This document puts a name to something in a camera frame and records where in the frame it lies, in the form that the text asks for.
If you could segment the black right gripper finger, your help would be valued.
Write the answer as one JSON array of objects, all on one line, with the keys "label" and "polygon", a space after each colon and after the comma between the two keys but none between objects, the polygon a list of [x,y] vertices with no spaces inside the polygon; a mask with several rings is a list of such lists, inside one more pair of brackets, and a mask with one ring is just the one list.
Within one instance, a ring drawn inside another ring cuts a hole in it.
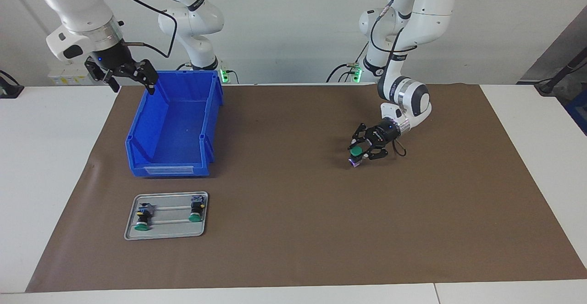
[{"label": "black right gripper finger", "polygon": [[159,74],[149,60],[143,59],[139,62],[126,62],[124,64],[124,75],[143,85],[149,95],[155,94],[155,86],[159,80]]},{"label": "black right gripper finger", "polygon": [[107,84],[114,93],[119,92],[120,85],[113,76],[113,70],[107,67],[104,68],[101,62],[98,61],[85,61],[84,66],[94,81],[100,81],[103,84]]}]

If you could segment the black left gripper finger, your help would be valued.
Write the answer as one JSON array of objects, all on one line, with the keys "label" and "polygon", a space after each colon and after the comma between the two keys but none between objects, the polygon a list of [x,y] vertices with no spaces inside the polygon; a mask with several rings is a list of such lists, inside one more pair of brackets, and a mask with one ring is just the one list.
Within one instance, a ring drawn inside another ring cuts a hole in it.
[{"label": "black left gripper finger", "polygon": [[362,153],[364,159],[377,160],[388,156],[389,152],[385,145],[369,145]]},{"label": "black left gripper finger", "polygon": [[351,147],[356,147],[362,143],[366,143],[367,147],[372,148],[373,143],[368,138],[368,134],[373,129],[373,127],[368,127],[365,123],[360,123],[358,128],[351,137]]}]

